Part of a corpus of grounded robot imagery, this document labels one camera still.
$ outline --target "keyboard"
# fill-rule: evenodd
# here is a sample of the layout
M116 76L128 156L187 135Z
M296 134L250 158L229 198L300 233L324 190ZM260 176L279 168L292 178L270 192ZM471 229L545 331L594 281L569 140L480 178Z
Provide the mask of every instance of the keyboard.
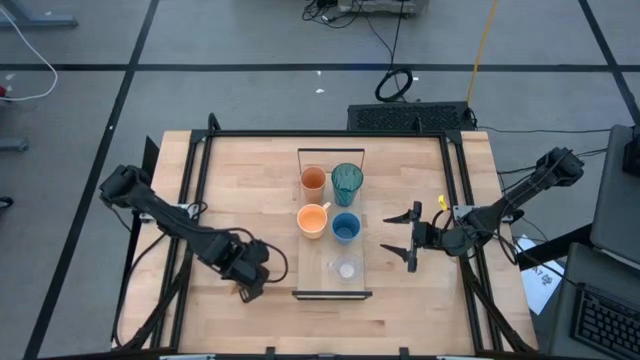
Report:
M465 102L393 103L349 106L349 130L474 130Z
M570 336L603 354L640 359L640 306L579 284Z

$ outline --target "computer equipment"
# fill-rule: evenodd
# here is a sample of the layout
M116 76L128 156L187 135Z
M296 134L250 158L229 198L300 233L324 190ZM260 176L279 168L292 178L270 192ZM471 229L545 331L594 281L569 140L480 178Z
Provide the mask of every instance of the computer equipment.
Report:
M640 359L640 305L579 283L570 336L618 359Z
M338 10L341 12L391 12L407 15L420 15L427 11L431 0L338 0Z
M348 114L347 130L475 130L464 101L350 105Z

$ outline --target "wooden tabletop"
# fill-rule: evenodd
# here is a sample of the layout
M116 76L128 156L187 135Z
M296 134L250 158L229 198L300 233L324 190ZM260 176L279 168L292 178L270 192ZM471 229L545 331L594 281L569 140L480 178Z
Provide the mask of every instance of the wooden tabletop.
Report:
M188 131L164 134L152 188L168 202L178 199L189 135ZM463 139L476 204L491 204L500 197L500 187L488 136L469 132ZM297 284L296 151L300 147L366 149L362 232L366 287L374 294L367 300L299 301L291 295ZM453 147L450 153L462 201ZM218 137L210 161L204 192L209 209L200 223L249 229L287 254L290 271L284 281L268 284L263 296L244 304L233 284L194 261L181 352L264 353L266 347L275 346L280 354L392 355L399 347L409 347L414 355L473 354L457 260L444 252L420 251L418 271L410 274L398 256L379 246L408 247L410 241L409 225L386 224L383 218L406 212L414 200L422 201L424 221L430 222L439 210L438 196L446 197L447 189L437 139ZM190 201L198 169L196 160ZM507 226L502 233L511 236ZM154 224L143 225L136 256L159 234ZM131 278L120 321L124 341L158 301L168 245L164 241L151 251ZM497 242L487 244L485 253L498 308L522 338L537 347L518 267L509 263ZM273 277L282 274L282 260L275 254L266 267ZM479 302L478 308L486 328ZM169 342L173 316L171 308L163 345ZM490 348L486 329L483 337L485 348Z

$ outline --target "teal glass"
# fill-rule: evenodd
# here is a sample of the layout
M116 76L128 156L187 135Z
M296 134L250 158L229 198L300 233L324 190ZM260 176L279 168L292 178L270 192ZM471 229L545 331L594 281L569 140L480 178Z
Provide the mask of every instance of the teal glass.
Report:
M353 164L345 163L336 166L331 173L336 204L343 207L351 205L362 186L363 179L362 170Z

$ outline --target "orange mug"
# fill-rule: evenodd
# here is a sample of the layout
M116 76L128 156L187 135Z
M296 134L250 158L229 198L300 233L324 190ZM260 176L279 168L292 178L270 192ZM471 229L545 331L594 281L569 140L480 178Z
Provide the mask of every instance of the orange mug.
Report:
M298 211L298 226L302 235L307 239L318 239L324 235L327 227L327 209L331 206L328 202L323 206L316 204L305 205Z
M327 183L327 174L322 168L309 166L300 174L300 184L308 203L320 204L324 196L324 186Z

